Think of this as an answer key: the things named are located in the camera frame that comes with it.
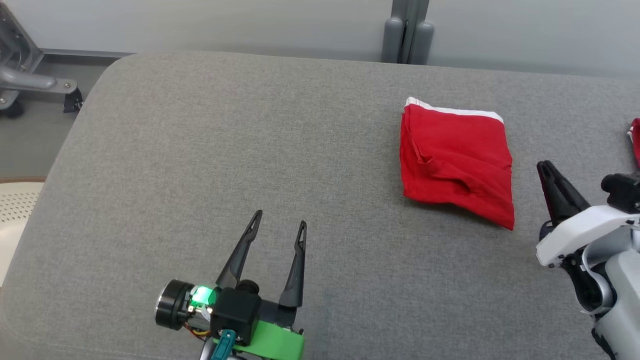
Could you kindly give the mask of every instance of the white wall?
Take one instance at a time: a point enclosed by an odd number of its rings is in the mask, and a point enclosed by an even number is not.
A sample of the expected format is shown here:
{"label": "white wall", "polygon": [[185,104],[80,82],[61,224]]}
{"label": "white wall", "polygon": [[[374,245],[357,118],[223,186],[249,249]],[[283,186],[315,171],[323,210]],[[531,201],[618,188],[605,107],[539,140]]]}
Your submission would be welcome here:
{"label": "white wall", "polygon": [[640,0],[431,0],[429,65],[640,75]]}
{"label": "white wall", "polygon": [[392,0],[4,0],[45,49],[379,61]]}

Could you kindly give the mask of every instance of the green plastic part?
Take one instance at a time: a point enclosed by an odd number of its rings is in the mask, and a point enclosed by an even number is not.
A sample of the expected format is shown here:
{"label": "green plastic part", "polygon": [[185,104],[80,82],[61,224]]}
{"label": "green plastic part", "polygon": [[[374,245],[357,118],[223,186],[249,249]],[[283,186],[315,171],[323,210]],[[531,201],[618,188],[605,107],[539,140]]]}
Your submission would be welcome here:
{"label": "green plastic part", "polygon": [[251,345],[234,349],[273,360],[300,360],[305,338],[297,332],[288,331],[275,324],[259,321]]}
{"label": "green plastic part", "polygon": [[213,305],[216,303],[216,292],[206,286],[198,286],[191,297],[191,305]]}

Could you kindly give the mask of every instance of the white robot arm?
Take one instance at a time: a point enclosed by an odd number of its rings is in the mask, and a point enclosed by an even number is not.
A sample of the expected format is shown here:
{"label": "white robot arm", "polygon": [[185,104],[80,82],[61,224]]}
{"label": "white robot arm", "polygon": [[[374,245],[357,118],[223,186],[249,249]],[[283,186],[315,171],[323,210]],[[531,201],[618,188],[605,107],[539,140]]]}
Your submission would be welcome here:
{"label": "white robot arm", "polygon": [[640,359],[640,177],[606,176],[608,205],[590,206],[550,161],[538,163],[538,174],[551,216],[540,231],[540,264],[569,274],[611,359]]}

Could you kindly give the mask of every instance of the caster wheel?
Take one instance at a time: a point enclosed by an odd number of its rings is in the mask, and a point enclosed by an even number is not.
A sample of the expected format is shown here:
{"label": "caster wheel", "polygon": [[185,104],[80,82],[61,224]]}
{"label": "caster wheel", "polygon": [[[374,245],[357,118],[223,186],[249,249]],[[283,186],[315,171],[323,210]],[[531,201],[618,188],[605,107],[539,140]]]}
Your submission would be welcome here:
{"label": "caster wheel", "polygon": [[84,100],[82,99],[82,93],[80,89],[75,89],[71,94],[65,95],[65,113],[75,113],[80,111]]}
{"label": "caster wheel", "polygon": [[3,110],[3,113],[9,119],[16,119],[24,113],[24,108],[18,100],[15,100],[11,106]]}

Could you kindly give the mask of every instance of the green light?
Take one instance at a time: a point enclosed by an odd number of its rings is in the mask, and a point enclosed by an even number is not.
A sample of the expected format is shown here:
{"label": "green light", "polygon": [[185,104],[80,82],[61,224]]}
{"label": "green light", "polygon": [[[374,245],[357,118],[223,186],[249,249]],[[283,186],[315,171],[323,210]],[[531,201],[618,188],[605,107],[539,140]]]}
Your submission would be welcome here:
{"label": "green light", "polygon": [[216,303],[216,293],[213,289],[205,286],[198,286],[196,292],[191,297],[192,304],[211,305]]}

